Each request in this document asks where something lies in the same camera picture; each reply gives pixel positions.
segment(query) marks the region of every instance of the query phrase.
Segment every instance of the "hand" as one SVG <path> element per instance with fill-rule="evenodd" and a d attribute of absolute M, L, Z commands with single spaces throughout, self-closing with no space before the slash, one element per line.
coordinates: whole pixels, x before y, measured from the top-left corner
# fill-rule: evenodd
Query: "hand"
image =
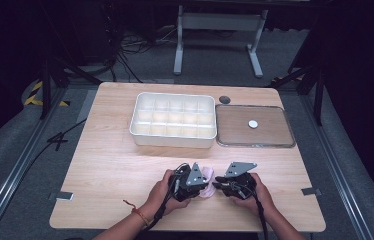
<path fill-rule="evenodd" d="M 154 218 L 155 213 L 158 211 L 160 205 L 162 204 L 166 193 L 168 192 L 168 181 L 171 175 L 173 175 L 172 170 L 166 170 L 165 175 L 161 181 L 158 181 L 152 190 L 149 193 L 149 197 L 147 198 L 146 202 L 139 208 L 140 212 L 142 212 L 148 220 L 152 220 Z M 166 209 L 164 212 L 164 216 L 171 213 L 175 209 L 185 208 L 190 203 L 191 199 L 186 199 L 182 202 L 178 202 L 177 200 L 171 198 L 166 203 Z"/>
<path fill-rule="evenodd" d="M 250 174 L 253 179 L 256 181 L 256 194 L 258 195 L 259 201 L 262 203 L 263 208 L 265 209 L 264 214 L 266 215 L 268 211 L 275 209 L 274 202 L 272 201 L 271 194 L 268 191 L 268 188 L 262 183 L 261 179 L 259 178 L 258 174 L 251 173 Z M 249 197 L 246 200 L 242 200 L 240 198 L 231 196 L 230 199 L 238 206 L 245 207 L 249 209 L 254 215 L 259 215 L 258 205 L 256 205 L 255 198 Z"/>

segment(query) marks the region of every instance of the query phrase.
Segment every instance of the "bracelet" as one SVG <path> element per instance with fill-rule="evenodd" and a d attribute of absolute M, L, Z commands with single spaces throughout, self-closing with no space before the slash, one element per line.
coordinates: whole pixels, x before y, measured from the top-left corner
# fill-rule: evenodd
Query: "bracelet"
<path fill-rule="evenodd" d="M 140 210 L 138 210 L 137 207 L 134 204 L 128 202 L 127 200 L 123 200 L 123 201 L 126 204 L 128 204 L 130 206 L 133 206 L 133 209 L 131 210 L 131 212 L 132 213 L 137 213 L 143 219 L 143 221 L 146 223 L 146 226 L 150 226 L 149 220 L 147 220 L 147 218 L 143 215 L 143 213 L 141 213 Z"/>

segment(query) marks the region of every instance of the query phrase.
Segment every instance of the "wire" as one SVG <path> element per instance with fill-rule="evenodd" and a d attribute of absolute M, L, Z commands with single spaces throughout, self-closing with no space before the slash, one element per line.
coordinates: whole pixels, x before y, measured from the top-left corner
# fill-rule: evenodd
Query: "wire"
<path fill-rule="evenodd" d="M 172 38 L 172 36 L 175 34 L 175 32 L 176 32 L 176 30 L 177 30 L 178 28 L 174 28 L 174 29 L 172 29 L 169 33 L 167 33 L 165 36 L 163 36 L 161 39 L 158 39 L 158 40 L 156 40 L 156 41 L 165 41 L 165 43 L 167 43 L 167 42 L 173 42 L 173 43 L 176 43 L 176 42 L 174 42 L 174 41 L 170 41 L 170 40 L 165 40 L 165 38 L 167 38 L 167 37 L 169 37 L 169 39 L 171 39 Z"/>
<path fill-rule="evenodd" d="M 187 163 L 183 163 L 183 164 L 181 164 L 180 166 L 178 166 L 174 170 L 175 177 L 172 179 L 171 183 L 168 186 L 168 191 L 166 192 L 166 195 L 165 195 L 165 197 L 164 197 L 164 199 L 163 199 L 163 201 L 162 201 L 162 203 L 161 203 L 158 211 L 155 213 L 155 216 L 153 218 L 153 222 L 149 226 L 147 226 L 145 229 L 143 229 L 142 232 L 149 231 L 163 217 L 163 214 L 165 213 L 165 210 L 166 210 L 166 203 L 169 201 L 169 199 L 172 198 L 172 194 L 171 194 L 172 187 L 174 186 L 174 183 L 177 180 L 179 180 L 180 176 L 182 176 L 182 172 L 180 172 L 180 171 L 181 171 L 182 167 L 184 167 L 186 165 L 188 165 L 188 164 Z"/>
<path fill-rule="evenodd" d="M 116 82 L 116 75 L 115 75 L 115 72 L 114 72 L 114 70 L 113 70 L 113 67 L 110 67 L 110 73 L 112 74 L 112 80 L 113 80 L 114 82 Z"/>
<path fill-rule="evenodd" d="M 244 188 L 252 194 L 253 198 L 255 199 L 256 205 L 258 206 L 259 219 L 261 220 L 262 230 L 264 231 L 264 238 L 265 238 L 265 240 L 268 240 L 268 227 L 266 225 L 266 220 L 265 220 L 265 215 L 264 215 L 264 207 L 262 206 L 261 201 L 259 201 L 258 195 L 256 194 L 255 191 L 252 191 L 247 186 L 244 186 L 244 185 L 241 185 L 241 184 L 238 184 L 238 183 L 234 183 L 234 185 L 237 186 L 237 187 L 240 187 L 240 188 Z"/>
<path fill-rule="evenodd" d="M 119 58 L 117 59 L 117 61 L 124 67 L 124 71 L 125 73 L 128 75 L 128 82 L 131 82 L 131 75 L 130 73 L 127 71 L 127 66 L 124 65 L 124 63 L 122 63 L 121 60 L 119 60 Z"/>
<path fill-rule="evenodd" d="M 137 77 L 137 75 L 135 75 L 135 73 L 133 72 L 133 70 L 130 68 L 130 66 L 128 66 L 127 62 L 125 62 L 124 58 L 121 56 L 121 54 L 120 54 L 119 52 L 118 52 L 118 56 L 120 57 L 120 60 L 122 61 L 122 64 L 123 64 L 124 66 L 126 66 L 126 67 L 128 68 L 128 70 L 130 70 L 131 74 L 135 77 L 135 79 L 137 79 L 137 81 L 138 81 L 139 83 L 144 83 L 143 81 L 141 81 L 141 80 Z"/>
<path fill-rule="evenodd" d="M 131 50 L 127 49 L 127 47 L 136 47 L 136 49 Z M 126 35 L 121 41 L 122 52 L 125 54 L 132 55 L 137 53 L 143 53 L 148 50 L 143 50 L 146 47 L 147 41 L 137 35 Z"/>
<path fill-rule="evenodd" d="M 54 137 L 51 138 L 52 141 L 49 142 L 49 144 L 47 144 L 32 160 L 31 162 L 27 165 L 26 169 L 24 170 L 24 172 L 22 173 L 22 176 L 21 178 L 19 179 L 18 183 L 15 185 L 15 188 L 14 188 L 14 192 L 16 192 L 19 188 L 19 186 L 21 185 L 21 182 L 25 179 L 28 171 L 31 169 L 31 167 L 34 165 L 34 163 L 37 161 L 37 159 L 41 156 L 41 154 L 46 151 L 47 148 L 50 147 L 50 145 L 52 145 L 53 143 L 55 143 L 55 140 L 58 140 L 61 136 L 65 135 L 66 133 L 68 133 L 69 131 L 71 131 L 72 129 L 74 129 L 75 127 L 77 127 L 78 125 L 80 125 L 81 123 L 85 122 L 87 119 L 84 119 L 82 120 L 81 122 L 75 124 L 74 126 L 72 126 L 71 128 L 69 128 L 68 130 L 66 130 L 65 132 L 63 133 L 59 133 L 59 134 L 56 134 Z M 10 196 L 10 199 L 9 199 L 9 202 L 12 201 L 14 197 L 14 194 L 11 194 Z M 5 210 L 3 211 L 3 213 L 0 215 L 0 219 L 4 216 L 5 214 L 5 211 L 6 209 L 8 208 L 9 204 L 6 204 L 5 206 Z"/>
<path fill-rule="evenodd" d="M 112 67 L 113 65 L 115 65 L 115 59 L 112 59 L 112 60 L 106 60 L 105 63 L 103 64 L 104 67 L 102 68 L 99 68 L 97 70 L 93 70 L 93 71 L 86 71 L 86 73 L 92 75 L 92 76 L 97 76 L 97 75 L 100 75 L 102 73 L 105 73 L 107 72 L 108 70 L 112 71 Z M 74 72 L 65 72 L 65 74 L 70 77 L 70 78 L 82 78 L 82 76 L 74 73 Z"/>

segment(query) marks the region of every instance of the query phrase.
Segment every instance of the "forearm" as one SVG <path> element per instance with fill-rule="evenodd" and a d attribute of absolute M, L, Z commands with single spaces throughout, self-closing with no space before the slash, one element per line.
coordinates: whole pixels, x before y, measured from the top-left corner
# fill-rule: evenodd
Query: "forearm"
<path fill-rule="evenodd" d="M 267 223 L 274 230 L 280 240 L 302 240 L 305 239 L 287 219 L 276 209 L 268 209 L 264 211 Z"/>
<path fill-rule="evenodd" d="M 136 213 L 131 213 L 123 220 L 113 225 L 94 240 L 131 240 L 146 226 L 144 220 Z"/>

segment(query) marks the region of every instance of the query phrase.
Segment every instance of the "wrist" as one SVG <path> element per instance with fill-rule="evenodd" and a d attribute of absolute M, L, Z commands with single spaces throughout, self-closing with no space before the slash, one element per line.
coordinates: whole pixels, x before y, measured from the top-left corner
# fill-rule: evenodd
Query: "wrist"
<path fill-rule="evenodd" d="M 280 212 L 275 207 L 264 208 L 264 217 L 266 221 L 271 225 L 274 219 L 277 219 Z"/>
<path fill-rule="evenodd" d="M 277 207 L 275 207 L 275 205 L 272 202 L 264 202 L 262 203 L 262 207 L 264 209 L 265 217 L 270 217 L 270 215 L 276 214 L 278 212 Z"/>
<path fill-rule="evenodd" d="M 154 209 L 153 207 L 150 207 L 148 205 L 143 205 L 141 206 L 139 209 L 138 209 L 143 215 L 144 217 L 149 220 L 150 222 L 153 221 L 154 217 L 155 217 L 155 213 L 157 211 L 157 209 Z"/>
<path fill-rule="evenodd" d="M 134 215 L 134 217 L 138 219 L 141 218 L 141 220 L 139 221 L 141 221 L 142 227 L 149 226 L 151 224 L 151 221 L 147 219 L 146 216 L 144 216 L 144 214 L 140 211 L 140 209 L 133 208 L 133 210 L 131 211 L 131 215 Z"/>

